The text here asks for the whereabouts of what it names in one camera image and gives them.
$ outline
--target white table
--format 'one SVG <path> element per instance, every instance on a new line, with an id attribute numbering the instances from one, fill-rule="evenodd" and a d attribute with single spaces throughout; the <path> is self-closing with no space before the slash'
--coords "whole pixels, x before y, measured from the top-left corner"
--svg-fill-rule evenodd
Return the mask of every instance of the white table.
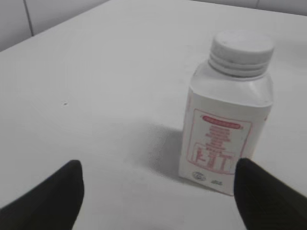
<path id="1" fill-rule="evenodd" d="M 276 102 L 254 161 L 307 195 L 306 25 L 196 1 L 111 0 L 0 53 L 0 207 L 80 159 L 75 230 L 244 229 L 233 197 L 177 175 L 188 82 L 224 29 L 276 40 Z"/>

